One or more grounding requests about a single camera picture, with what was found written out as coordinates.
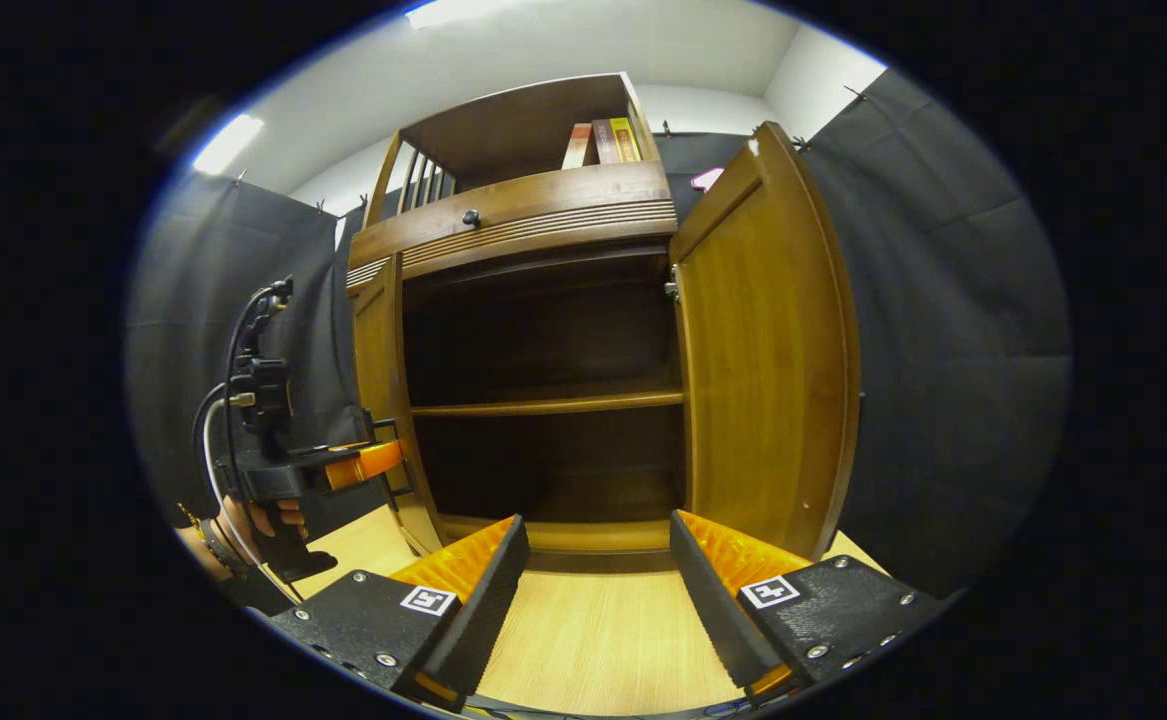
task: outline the wooden shelf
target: wooden shelf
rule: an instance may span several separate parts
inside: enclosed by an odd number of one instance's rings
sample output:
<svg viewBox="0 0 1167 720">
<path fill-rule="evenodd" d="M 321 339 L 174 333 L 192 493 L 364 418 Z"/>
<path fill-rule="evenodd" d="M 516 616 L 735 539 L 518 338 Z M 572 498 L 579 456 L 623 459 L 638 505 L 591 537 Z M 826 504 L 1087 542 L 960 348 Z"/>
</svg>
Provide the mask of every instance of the wooden shelf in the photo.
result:
<svg viewBox="0 0 1167 720">
<path fill-rule="evenodd" d="M 498 519 L 440 515 L 442 529 L 460 539 L 490 527 Z M 529 547 L 539 552 L 662 552 L 668 550 L 670 520 L 633 523 L 541 523 L 525 520 Z"/>
<path fill-rule="evenodd" d="M 679 389 L 656 389 L 647 392 L 596 394 L 592 397 L 560 397 L 552 400 L 480 401 L 473 405 L 414 406 L 415 418 L 501 418 L 502 415 L 559 415 L 562 413 L 596 413 L 601 410 L 680 405 L 685 394 Z"/>
</svg>

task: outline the cabinet door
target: cabinet door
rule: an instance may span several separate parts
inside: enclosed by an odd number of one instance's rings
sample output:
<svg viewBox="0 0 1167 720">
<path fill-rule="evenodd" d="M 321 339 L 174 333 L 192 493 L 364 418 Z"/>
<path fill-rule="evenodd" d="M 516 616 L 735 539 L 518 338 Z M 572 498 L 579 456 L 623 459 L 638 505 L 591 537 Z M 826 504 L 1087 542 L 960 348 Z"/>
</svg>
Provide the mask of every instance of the cabinet door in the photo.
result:
<svg viewBox="0 0 1167 720">
<path fill-rule="evenodd" d="M 858 331 L 819 194 L 766 123 L 671 238 L 689 510 L 819 560 L 850 482 Z"/>
<path fill-rule="evenodd" d="M 408 389 L 405 384 L 405 350 L 401 315 L 401 254 L 387 258 L 373 279 L 365 284 L 354 301 L 352 331 L 356 354 L 356 386 L 359 404 L 369 408 L 372 419 L 396 420 L 392 427 L 375 429 L 379 441 L 396 433 L 400 441 L 404 464 L 387 470 L 387 487 L 400 492 L 387 502 L 396 503 L 396 524 L 414 551 L 427 555 L 441 548 L 441 525 L 436 520 L 436 503 L 432 501 L 427 475 L 422 473 L 410 415 Z"/>
</svg>

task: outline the human hand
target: human hand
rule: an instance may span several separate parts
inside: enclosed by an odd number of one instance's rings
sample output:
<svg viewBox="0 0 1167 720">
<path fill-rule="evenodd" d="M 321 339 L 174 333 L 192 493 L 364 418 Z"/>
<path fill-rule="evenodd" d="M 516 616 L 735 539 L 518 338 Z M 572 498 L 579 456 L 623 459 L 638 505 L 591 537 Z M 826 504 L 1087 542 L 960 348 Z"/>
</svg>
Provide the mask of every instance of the human hand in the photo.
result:
<svg viewBox="0 0 1167 720">
<path fill-rule="evenodd" d="M 250 518 L 254 519 L 254 524 L 258 525 L 259 532 L 264 533 L 268 538 L 277 537 L 277 530 L 272 527 L 271 520 L 268 520 L 267 511 L 263 509 L 257 502 L 249 503 Z M 303 512 L 299 511 L 299 501 L 296 498 L 291 499 L 279 499 L 277 501 L 277 509 L 281 511 L 281 522 L 286 525 L 294 525 L 299 529 L 299 537 L 308 539 L 308 527 L 305 526 L 306 519 L 303 518 Z M 218 513 L 219 527 L 223 527 L 223 533 L 226 538 L 221 538 L 224 543 L 231 547 L 237 555 L 242 557 L 249 565 L 253 565 L 250 560 L 250 555 L 242 551 L 240 544 L 236 541 L 236 536 L 232 530 L 228 527 L 228 518 L 231 518 L 232 525 L 235 525 L 237 532 L 242 533 L 242 539 L 244 539 L 246 547 L 250 552 L 254 553 L 254 557 L 261 555 L 259 552 L 258 544 L 254 544 L 253 529 L 250 527 L 249 519 L 245 516 L 245 506 L 243 503 L 237 502 L 232 496 L 228 495 L 223 497 L 223 510 Z"/>
</svg>

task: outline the orange gripper pad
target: orange gripper pad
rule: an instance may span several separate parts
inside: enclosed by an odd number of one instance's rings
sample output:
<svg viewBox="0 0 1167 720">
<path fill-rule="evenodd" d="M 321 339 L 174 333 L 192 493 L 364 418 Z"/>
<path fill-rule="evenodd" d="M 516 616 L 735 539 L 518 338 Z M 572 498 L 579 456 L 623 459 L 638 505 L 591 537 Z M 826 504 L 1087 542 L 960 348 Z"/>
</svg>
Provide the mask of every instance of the orange gripper pad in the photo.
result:
<svg viewBox="0 0 1167 720">
<path fill-rule="evenodd" d="M 345 447 L 331 447 L 330 450 L 343 450 Z M 326 478 L 330 480 L 330 489 L 345 488 L 363 483 L 375 475 L 390 470 L 401 461 L 401 447 L 396 440 L 359 448 L 359 455 L 326 466 Z"/>
<path fill-rule="evenodd" d="M 499 550 L 499 543 L 506 536 L 506 530 L 511 527 L 513 519 L 515 515 L 497 520 L 490 527 L 480 530 L 461 541 L 447 544 L 432 555 L 414 561 L 413 565 L 405 566 L 387 578 L 404 583 L 427 585 L 438 590 L 449 590 L 459 595 L 459 601 L 467 603 L 471 592 L 477 588 L 481 575 L 490 565 L 495 551 Z"/>
<path fill-rule="evenodd" d="M 698 548 L 707 557 L 717 578 L 731 592 L 731 597 L 738 597 L 739 588 L 743 585 L 757 583 L 813 565 L 804 557 L 794 555 L 770 543 L 759 541 L 733 527 L 699 518 L 684 510 L 676 512 L 680 512 L 685 527 L 689 527 L 689 532 L 698 541 Z"/>
</svg>

